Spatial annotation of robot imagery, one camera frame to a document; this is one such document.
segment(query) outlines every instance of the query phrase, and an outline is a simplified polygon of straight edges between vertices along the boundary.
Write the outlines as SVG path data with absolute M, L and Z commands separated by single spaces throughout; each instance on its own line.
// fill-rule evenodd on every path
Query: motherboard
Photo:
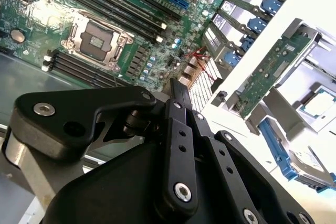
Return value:
M 169 78 L 192 80 L 199 62 L 189 61 L 222 2 L 1 0 L 0 49 L 83 87 L 160 91 Z

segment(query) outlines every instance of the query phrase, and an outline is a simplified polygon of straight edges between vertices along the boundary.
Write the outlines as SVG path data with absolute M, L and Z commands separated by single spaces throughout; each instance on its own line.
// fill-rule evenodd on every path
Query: memory module slot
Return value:
M 84 62 L 75 59 L 59 50 L 49 52 L 45 56 L 44 65 L 48 66 L 48 71 L 59 71 L 70 77 L 90 84 L 92 87 L 125 87 L 128 83 L 96 69 Z
M 146 31 L 148 31 L 150 33 L 154 33 L 154 34 L 159 34 L 160 33 L 158 28 L 143 23 L 142 20 L 138 19 L 137 17 L 131 16 L 128 12 L 125 12 L 122 8 L 116 8 L 115 6 L 110 5 L 109 2 L 105 2 L 104 0 L 90 0 L 90 1 L 92 3 L 95 3 L 99 6 L 101 6 L 102 8 L 107 9 L 108 11 L 114 13 L 115 15 L 127 20 L 129 23 L 132 23 L 132 24 L 142 28 L 143 30 L 146 30 Z
M 172 19 L 174 19 L 176 21 L 181 20 L 181 15 L 177 14 L 176 12 L 173 12 L 172 10 L 168 9 L 167 7 L 159 4 L 158 2 L 156 2 L 154 0 L 141 0 L 141 1 L 147 3 L 148 5 L 151 5 L 152 7 L 156 8 L 158 10 L 160 10 L 165 15 L 167 15 L 168 17 L 171 17 Z
M 148 12 L 144 12 L 143 10 L 136 7 L 132 2 L 128 0 L 103 0 L 109 3 L 111 6 L 123 10 L 130 16 L 137 18 L 141 22 L 147 24 L 155 28 L 158 32 L 166 29 L 166 24 L 162 22 L 162 20 L 156 18 L 152 14 Z
M 133 24 L 128 23 L 124 17 L 120 17 L 115 15 L 113 12 L 108 11 L 105 9 L 105 7 L 102 6 L 97 6 L 95 2 L 92 2 L 90 0 L 74 0 L 78 2 L 79 4 L 86 6 L 87 8 L 101 14 L 102 16 L 106 17 L 107 19 L 110 19 L 113 21 L 115 24 L 120 25 L 121 27 L 128 29 L 129 31 L 132 31 L 143 38 L 155 42 L 156 41 L 156 35 L 153 33 L 149 33 L 139 27 L 135 27 Z

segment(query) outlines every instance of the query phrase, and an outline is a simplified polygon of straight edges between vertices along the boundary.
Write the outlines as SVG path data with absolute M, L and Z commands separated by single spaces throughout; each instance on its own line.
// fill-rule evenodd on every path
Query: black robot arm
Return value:
M 46 210 L 44 224 L 313 224 L 226 131 L 213 134 L 185 86 L 31 93 L 14 106 L 2 152 Z M 144 142 L 83 174 L 87 150 Z

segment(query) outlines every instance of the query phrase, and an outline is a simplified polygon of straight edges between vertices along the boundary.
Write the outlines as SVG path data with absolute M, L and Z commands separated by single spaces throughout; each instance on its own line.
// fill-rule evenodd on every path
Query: metal surface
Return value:
M 51 104 L 41 102 L 34 106 L 34 112 L 42 116 L 52 116 L 55 114 L 55 108 Z
M 64 185 L 83 174 L 81 162 L 57 163 L 29 149 L 13 134 L 9 136 L 5 153 L 21 169 L 44 210 Z
M 254 213 L 248 209 L 244 209 L 244 217 L 246 221 L 248 222 L 248 224 L 258 224 L 259 223 Z
M 183 183 L 177 183 L 174 186 L 176 196 L 183 202 L 189 202 L 191 200 L 191 191 Z
M 307 142 L 307 140 L 313 141 L 317 137 L 317 132 L 277 89 L 272 88 L 269 94 L 264 97 L 264 102 L 285 131 L 288 141 Z

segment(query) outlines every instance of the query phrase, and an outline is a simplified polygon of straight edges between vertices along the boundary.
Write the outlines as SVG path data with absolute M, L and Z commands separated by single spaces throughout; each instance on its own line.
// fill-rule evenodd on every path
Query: hole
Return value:
M 181 136 L 186 136 L 186 134 L 185 134 L 184 131 L 179 131 L 179 134 L 180 134 Z
M 183 145 L 179 145 L 179 149 L 181 152 L 186 152 L 187 149 Z
M 292 214 L 291 212 L 287 212 L 287 216 L 293 224 L 300 224 L 298 218 L 296 218 L 296 216 Z
M 84 126 L 77 122 L 65 123 L 63 126 L 63 130 L 69 136 L 73 136 L 73 137 L 80 137 L 80 136 L 84 136 L 85 134 Z
M 226 170 L 227 170 L 229 173 L 231 173 L 231 174 L 233 173 L 233 170 L 231 169 L 231 167 L 228 167 L 228 166 L 227 166 L 227 167 L 226 167 Z

